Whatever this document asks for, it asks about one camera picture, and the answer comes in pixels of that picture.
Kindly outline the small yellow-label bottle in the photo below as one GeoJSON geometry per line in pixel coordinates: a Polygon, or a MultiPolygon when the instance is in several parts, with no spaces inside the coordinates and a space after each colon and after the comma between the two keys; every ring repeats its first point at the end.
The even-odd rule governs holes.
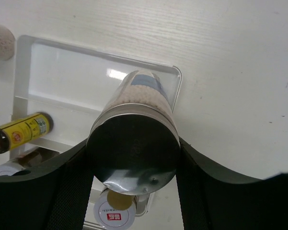
{"type": "Polygon", "coordinates": [[[132,206],[135,197],[135,195],[125,195],[109,190],[107,193],[107,202],[112,208],[123,211],[132,206]]]}
{"type": "Polygon", "coordinates": [[[0,154],[40,138],[52,131],[52,117],[37,112],[0,126],[0,154]]]}

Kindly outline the tall blue-label shaker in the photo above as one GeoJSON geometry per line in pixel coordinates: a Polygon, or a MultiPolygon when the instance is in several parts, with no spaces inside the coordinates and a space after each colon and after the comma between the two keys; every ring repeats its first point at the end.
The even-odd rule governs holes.
{"type": "Polygon", "coordinates": [[[14,56],[15,37],[5,26],[0,25],[0,60],[6,61],[14,56]]]}
{"type": "Polygon", "coordinates": [[[94,122],[86,142],[94,176],[126,195],[153,193],[175,176],[180,142],[159,77],[126,75],[94,122]]]}

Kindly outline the white-lid spice jar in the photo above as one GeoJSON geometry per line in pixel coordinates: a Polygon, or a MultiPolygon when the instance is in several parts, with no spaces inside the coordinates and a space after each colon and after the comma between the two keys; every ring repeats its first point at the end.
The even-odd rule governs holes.
{"type": "Polygon", "coordinates": [[[33,166],[37,166],[53,157],[58,156],[60,153],[57,151],[44,149],[41,147],[30,149],[22,155],[7,161],[0,165],[0,176],[11,176],[15,173],[27,170],[33,166]]]}
{"type": "Polygon", "coordinates": [[[127,210],[116,210],[107,202],[105,189],[94,204],[93,213],[96,221],[107,230],[127,230],[134,223],[136,216],[136,202],[127,210]]]}

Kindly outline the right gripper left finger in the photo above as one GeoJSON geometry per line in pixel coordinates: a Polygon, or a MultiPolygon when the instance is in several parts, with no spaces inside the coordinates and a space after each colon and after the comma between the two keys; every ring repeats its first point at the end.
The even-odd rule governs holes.
{"type": "Polygon", "coordinates": [[[0,176],[0,230],[81,230],[93,173],[85,141],[12,176],[0,176]]]}

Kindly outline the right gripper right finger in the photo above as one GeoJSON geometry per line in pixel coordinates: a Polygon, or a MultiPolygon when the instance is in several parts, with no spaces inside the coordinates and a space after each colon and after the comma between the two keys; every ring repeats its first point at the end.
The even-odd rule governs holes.
{"type": "Polygon", "coordinates": [[[180,141],[176,172],[184,229],[288,230],[288,173],[260,180],[180,141]]]}

